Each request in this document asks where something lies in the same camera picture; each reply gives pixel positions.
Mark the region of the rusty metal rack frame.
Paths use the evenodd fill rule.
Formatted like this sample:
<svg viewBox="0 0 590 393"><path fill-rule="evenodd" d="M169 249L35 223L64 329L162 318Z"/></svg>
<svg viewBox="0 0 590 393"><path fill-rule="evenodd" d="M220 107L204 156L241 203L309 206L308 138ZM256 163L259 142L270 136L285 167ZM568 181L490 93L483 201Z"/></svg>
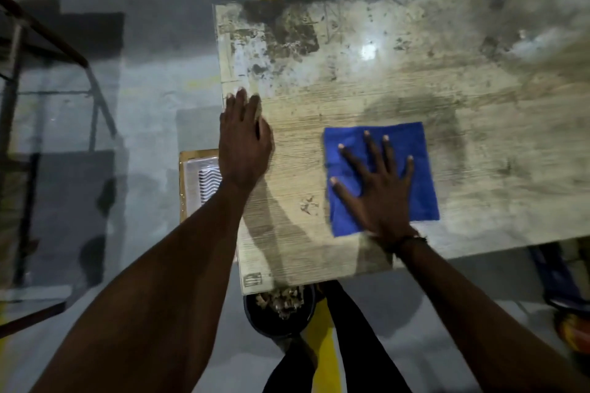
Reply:
<svg viewBox="0 0 590 393"><path fill-rule="evenodd" d="M122 13L0 0L0 342L102 283L124 194Z"/></svg>

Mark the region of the person's left hand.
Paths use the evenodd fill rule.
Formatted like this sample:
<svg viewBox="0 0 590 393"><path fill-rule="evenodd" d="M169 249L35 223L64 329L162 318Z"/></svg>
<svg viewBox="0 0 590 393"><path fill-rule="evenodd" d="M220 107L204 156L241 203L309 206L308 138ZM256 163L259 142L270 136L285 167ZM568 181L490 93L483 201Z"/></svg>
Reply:
<svg viewBox="0 0 590 393"><path fill-rule="evenodd" d="M264 149L258 140L258 117L262 115L260 96L247 94L247 116L242 122L234 122L235 94L226 97L225 129L219 131L219 169L224 184L249 194L266 173L273 149Z"/></svg>

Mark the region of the person's left forearm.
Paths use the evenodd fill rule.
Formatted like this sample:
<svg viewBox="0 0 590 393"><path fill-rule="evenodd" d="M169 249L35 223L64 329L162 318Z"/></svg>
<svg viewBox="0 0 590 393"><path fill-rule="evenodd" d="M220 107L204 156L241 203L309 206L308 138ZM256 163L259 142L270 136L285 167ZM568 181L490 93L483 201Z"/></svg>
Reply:
<svg viewBox="0 0 590 393"><path fill-rule="evenodd" d="M256 180L224 178L88 305L30 393L192 393L208 365Z"/></svg>

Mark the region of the black bucket with scraps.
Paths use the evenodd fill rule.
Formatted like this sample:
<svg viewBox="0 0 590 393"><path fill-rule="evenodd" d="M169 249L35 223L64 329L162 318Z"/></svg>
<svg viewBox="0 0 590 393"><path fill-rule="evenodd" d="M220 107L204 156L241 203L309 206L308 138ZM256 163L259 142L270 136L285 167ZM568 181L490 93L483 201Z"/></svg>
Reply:
<svg viewBox="0 0 590 393"><path fill-rule="evenodd" d="M314 285L276 288L243 298L248 322L270 339L286 339L304 331L314 316L316 303Z"/></svg>

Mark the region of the orange object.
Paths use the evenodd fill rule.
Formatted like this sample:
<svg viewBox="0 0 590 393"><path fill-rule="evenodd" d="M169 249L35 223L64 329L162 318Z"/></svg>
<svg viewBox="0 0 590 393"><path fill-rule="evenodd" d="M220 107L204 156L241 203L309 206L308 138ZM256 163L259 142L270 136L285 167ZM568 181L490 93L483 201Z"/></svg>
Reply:
<svg viewBox="0 0 590 393"><path fill-rule="evenodd" d="M590 357L590 318L557 312L554 327L560 339L573 353Z"/></svg>

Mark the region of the blue cleaning cloth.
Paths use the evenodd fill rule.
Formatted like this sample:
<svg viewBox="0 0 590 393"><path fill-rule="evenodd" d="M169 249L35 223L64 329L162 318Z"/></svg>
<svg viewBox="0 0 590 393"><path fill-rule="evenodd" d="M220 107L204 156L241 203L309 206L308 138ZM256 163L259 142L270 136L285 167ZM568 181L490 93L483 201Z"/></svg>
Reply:
<svg viewBox="0 0 590 393"><path fill-rule="evenodd" d="M438 221L439 203L431 174L424 126L421 122L391 126L328 127L323 131L323 146L327 179L336 177L353 196L362 193L358 173L343 158L337 146L343 144L374 172L375 164L364 140L368 130L382 151L382 138L388 136L394 150L399 175L406 172L407 158L414 159L414 172L409 191L409 218L411 222Z"/></svg>

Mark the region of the person's right hand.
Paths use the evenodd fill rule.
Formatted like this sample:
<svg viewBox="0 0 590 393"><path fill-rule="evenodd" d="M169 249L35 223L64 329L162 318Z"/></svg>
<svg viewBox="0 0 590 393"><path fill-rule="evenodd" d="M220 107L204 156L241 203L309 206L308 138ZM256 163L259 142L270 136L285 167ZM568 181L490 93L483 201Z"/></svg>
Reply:
<svg viewBox="0 0 590 393"><path fill-rule="evenodd" d="M407 244L427 243L426 238L410 225L409 191L402 187L402 175L396 167L394 150L388 136L382 138L382 156L386 173L371 172L343 144L338 146L343 158L362 181L365 216L352 216L357 224L388 253L401 254Z"/></svg>

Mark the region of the person's left leg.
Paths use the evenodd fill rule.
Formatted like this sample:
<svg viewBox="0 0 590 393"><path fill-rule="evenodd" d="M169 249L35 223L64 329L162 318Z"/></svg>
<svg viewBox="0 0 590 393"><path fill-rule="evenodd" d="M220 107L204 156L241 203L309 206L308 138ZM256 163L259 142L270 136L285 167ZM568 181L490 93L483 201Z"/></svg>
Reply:
<svg viewBox="0 0 590 393"><path fill-rule="evenodd" d="M284 355L267 380L262 393L312 393L318 359L301 335L275 342Z"/></svg>

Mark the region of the blue bag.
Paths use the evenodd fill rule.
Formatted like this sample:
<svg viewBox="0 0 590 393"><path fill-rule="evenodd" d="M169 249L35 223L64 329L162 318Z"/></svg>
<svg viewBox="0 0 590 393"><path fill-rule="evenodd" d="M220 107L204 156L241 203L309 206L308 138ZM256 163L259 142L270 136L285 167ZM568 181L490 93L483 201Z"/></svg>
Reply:
<svg viewBox="0 0 590 393"><path fill-rule="evenodd" d="M529 246L528 251L540 277L545 302L562 313L590 319L590 300L582 298L566 266L559 243Z"/></svg>

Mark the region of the person's leg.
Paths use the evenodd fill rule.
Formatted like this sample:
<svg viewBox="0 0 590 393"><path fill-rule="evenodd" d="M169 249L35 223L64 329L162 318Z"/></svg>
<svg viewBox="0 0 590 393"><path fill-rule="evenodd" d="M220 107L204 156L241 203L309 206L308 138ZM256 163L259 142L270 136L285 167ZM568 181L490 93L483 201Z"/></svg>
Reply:
<svg viewBox="0 0 590 393"><path fill-rule="evenodd" d="M312 393L318 359L301 335L275 342L284 355L267 380L262 393Z"/></svg>
<svg viewBox="0 0 590 393"><path fill-rule="evenodd" d="M335 325L348 393L412 393L365 316L337 280L319 284Z"/></svg>

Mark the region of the person's right leg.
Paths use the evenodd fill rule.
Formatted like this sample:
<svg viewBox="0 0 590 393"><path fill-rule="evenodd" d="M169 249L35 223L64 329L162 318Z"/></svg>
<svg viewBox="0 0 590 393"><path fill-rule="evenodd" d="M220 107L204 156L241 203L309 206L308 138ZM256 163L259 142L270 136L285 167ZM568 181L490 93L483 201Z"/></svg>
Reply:
<svg viewBox="0 0 590 393"><path fill-rule="evenodd" d="M412 393L365 316L337 280L319 284L335 325L348 393Z"/></svg>

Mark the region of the person's right forearm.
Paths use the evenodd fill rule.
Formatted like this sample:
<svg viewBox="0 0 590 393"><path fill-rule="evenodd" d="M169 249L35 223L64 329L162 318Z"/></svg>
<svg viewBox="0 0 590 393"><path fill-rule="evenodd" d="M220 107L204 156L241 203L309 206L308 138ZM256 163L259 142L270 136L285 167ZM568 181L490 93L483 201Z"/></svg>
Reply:
<svg viewBox="0 0 590 393"><path fill-rule="evenodd" d="M427 243L395 254L421 286L486 393L590 393L590 379Z"/></svg>

